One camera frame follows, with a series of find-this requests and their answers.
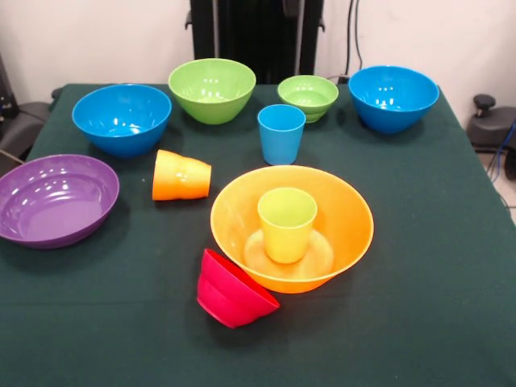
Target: black knob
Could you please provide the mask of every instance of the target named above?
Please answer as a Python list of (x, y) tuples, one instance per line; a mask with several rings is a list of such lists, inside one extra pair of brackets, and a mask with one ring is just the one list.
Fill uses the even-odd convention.
[(478, 110), (487, 111), (496, 105), (497, 100), (488, 94), (477, 94), (473, 102)]

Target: green bowl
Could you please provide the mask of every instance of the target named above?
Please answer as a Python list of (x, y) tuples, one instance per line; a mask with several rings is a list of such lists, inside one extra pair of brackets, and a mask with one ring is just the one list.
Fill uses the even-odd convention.
[(326, 78), (297, 75), (280, 83), (277, 93), (284, 103), (303, 110), (307, 123), (314, 123), (330, 109), (339, 96), (339, 89)]
[(177, 102), (201, 123), (231, 121), (245, 106), (256, 85), (254, 72), (234, 60), (192, 60), (169, 76), (169, 88)]

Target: blue bowl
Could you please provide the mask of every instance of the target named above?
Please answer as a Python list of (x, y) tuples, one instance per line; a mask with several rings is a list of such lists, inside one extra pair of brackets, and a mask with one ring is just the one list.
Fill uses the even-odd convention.
[(355, 73), (348, 85), (364, 123), (387, 134), (414, 125), (439, 99), (439, 87), (429, 77), (403, 67), (369, 67)]
[(150, 152), (172, 113), (167, 94), (146, 85), (113, 85), (84, 96), (73, 108), (73, 122), (95, 146), (130, 158)]

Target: bowl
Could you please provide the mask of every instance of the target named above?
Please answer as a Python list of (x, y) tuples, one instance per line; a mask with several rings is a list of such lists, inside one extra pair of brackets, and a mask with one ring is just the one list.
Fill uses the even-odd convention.
[[(330, 250), (333, 256), (324, 253), (325, 259), (305, 266), (295, 266), (296, 263), (275, 267), (272, 260), (249, 261), (249, 242), (259, 239), (261, 233), (258, 201), (267, 191), (284, 186), (302, 189), (315, 199), (318, 215), (312, 240), (321, 242), (319, 245), (326, 243), (327, 247), (322, 248)], [(280, 293), (307, 292), (344, 272), (366, 253), (373, 234), (371, 210), (353, 187), (330, 173), (298, 165), (256, 169), (237, 177), (215, 199), (210, 222), (214, 239), (224, 254), (260, 285)], [(295, 278), (283, 276), (289, 268), (296, 273), (304, 272)]]
[(231, 121), (248, 103), (256, 85), (254, 72), (234, 60), (192, 60), (169, 76), (177, 103), (200, 123)]
[(93, 233), (113, 208), (119, 179), (88, 156), (30, 161), (0, 178), (0, 236), (30, 248), (61, 248)]
[(245, 272), (210, 249), (202, 256), (197, 300), (202, 309), (230, 328), (252, 323), (280, 307)]
[(439, 99), (439, 87), (429, 77), (403, 67), (369, 67), (355, 73), (348, 85), (364, 123), (386, 134), (411, 127)]
[(314, 123), (330, 109), (339, 96), (337, 86), (326, 78), (297, 75), (283, 80), (277, 87), (281, 100), (303, 110), (307, 123)]
[(172, 113), (167, 94), (146, 85), (112, 85), (84, 96), (73, 122), (96, 147), (121, 158), (150, 152)]

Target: red bowl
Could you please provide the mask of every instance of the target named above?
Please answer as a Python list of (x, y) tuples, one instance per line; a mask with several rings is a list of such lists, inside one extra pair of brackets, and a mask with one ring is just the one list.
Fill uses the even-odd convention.
[(230, 328), (252, 323), (280, 307), (243, 270), (210, 249), (202, 256), (197, 290), (202, 309)]

